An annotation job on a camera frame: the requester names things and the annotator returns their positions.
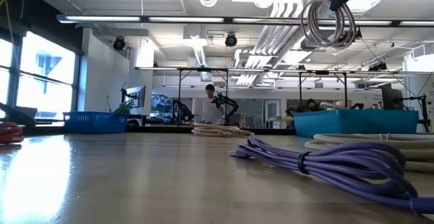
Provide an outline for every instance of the wall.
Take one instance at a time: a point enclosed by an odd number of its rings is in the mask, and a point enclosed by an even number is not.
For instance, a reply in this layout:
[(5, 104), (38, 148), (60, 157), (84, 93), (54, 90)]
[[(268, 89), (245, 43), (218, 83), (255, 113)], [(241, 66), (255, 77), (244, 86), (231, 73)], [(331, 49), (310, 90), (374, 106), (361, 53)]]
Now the wall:
[(130, 62), (92, 35), (83, 31), (79, 80), (79, 111), (115, 110), (121, 103), (121, 88), (128, 81)]
[(128, 72), (128, 84), (127, 87), (133, 88), (136, 86), (146, 86), (146, 94), (144, 98), (145, 108), (139, 109), (140, 114), (149, 115), (151, 113), (151, 94), (153, 91), (153, 71), (136, 70), (137, 60), (140, 57), (139, 48), (132, 48), (130, 50), (130, 67)]

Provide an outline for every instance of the blue basket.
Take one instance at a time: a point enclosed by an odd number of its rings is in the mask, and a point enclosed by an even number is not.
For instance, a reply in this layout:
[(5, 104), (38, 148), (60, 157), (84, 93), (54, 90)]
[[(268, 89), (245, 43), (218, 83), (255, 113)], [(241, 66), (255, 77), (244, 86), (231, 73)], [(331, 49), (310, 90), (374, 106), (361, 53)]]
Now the blue basket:
[(128, 115), (104, 112), (63, 113), (67, 133), (106, 134), (125, 132)]
[(294, 114), (298, 136), (315, 134), (414, 134), (417, 111), (339, 109)]

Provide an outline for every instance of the man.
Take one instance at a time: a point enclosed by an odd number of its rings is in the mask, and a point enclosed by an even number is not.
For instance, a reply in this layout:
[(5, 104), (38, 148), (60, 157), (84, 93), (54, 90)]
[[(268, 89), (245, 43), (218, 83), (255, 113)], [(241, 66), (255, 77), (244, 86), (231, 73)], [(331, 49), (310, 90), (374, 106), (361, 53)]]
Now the man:
[(215, 103), (212, 103), (214, 98), (215, 87), (212, 84), (208, 84), (205, 87), (206, 97), (202, 98), (202, 121), (209, 124), (218, 124), (223, 107), (217, 108)]

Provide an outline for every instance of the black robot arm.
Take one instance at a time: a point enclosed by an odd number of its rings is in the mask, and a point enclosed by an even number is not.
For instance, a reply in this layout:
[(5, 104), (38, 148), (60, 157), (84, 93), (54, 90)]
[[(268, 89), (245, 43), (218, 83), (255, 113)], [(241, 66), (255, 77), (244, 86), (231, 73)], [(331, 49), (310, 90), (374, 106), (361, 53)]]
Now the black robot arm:
[(194, 118), (194, 115), (191, 113), (190, 109), (178, 100), (174, 99), (172, 100), (172, 103), (172, 123), (181, 124), (183, 121), (191, 122), (191, 120)]
[(224, 117), (224, 124), (229, 125), (229, 118), (231, 118), (231, 116), (235, 112), (237, 112), (237, 110), (239, 108), (237, 102), (230, 99), (228, 96), (223, 96), (223, 94), (218, 93), (217, 96), (212, 101), (212, 103), (215, 103), (217, 108), (220, 108), (220, 106), (222, 106), (222, 105), (229, 105), (232, 107), (232, 110)]

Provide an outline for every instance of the security camera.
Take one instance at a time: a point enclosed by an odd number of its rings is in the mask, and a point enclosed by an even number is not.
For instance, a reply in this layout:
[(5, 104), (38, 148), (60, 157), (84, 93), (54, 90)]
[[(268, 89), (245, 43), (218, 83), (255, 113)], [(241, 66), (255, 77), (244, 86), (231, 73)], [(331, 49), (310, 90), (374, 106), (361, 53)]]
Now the security camera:
[(235, 37), (235, 34), (229, 33), (224, 44), (226, 44), (226, 47), (235, 47), (237, 45), (237, 38)]
[(117, 51), (124, 50), (126, 47), (124, 39), (125, 37), (116, 37), (116, 41), (113, 43), (113, 48)]

